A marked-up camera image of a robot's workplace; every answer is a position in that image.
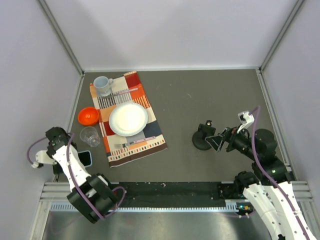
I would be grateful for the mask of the black phone stand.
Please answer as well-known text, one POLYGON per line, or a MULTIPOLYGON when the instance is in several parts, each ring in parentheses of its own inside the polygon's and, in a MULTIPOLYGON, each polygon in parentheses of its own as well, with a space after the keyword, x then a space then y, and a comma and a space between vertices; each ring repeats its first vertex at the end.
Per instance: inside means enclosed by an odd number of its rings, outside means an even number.
POLYGON ((206 141, 207 137, 215 135, 216 128, 212 126, 212 121, 207 120, 206 123, 200 123, 197 131, 192 136, 193 145, 201 151, 210 150, 212 147, 206 141))

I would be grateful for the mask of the phone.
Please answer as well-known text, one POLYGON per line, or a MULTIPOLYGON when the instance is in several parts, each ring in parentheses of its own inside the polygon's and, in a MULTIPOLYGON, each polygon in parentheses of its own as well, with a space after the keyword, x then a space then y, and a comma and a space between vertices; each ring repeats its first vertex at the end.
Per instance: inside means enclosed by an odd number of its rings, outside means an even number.
POLYGON ((93 164, 92 154, 89 150, 78 152, 80 162, 85 168, 91 167, 93 164))

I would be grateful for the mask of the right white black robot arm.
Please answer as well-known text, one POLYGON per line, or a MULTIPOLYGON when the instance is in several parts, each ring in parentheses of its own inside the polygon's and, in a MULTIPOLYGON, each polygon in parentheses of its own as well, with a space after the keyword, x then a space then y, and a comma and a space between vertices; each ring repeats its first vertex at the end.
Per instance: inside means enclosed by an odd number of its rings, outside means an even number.
POLYGON ((314 240, 293 189, 295 178, 277 157, 277 142, 267 129, 248 130, 227 127, 205 141, 217 152, 227 143, 227 152, 239 151, 253 160, 252 171, 235 176, 233 192, 247 199, 266 226, 273 240, 314 240))

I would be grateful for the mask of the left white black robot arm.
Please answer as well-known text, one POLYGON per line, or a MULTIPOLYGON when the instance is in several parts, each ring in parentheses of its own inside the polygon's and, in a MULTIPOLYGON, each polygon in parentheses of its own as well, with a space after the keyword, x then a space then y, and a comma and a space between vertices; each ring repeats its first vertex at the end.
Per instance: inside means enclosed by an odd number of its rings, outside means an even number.
POLYGON ((70 133, 61 127, 52 127, 45 136, 48 139, 46 154, 61 167, 69 182, 68 201, 92 224, 105 219, 108 211, 120 201, 113 185, 104 175, 87 172, 70 133))

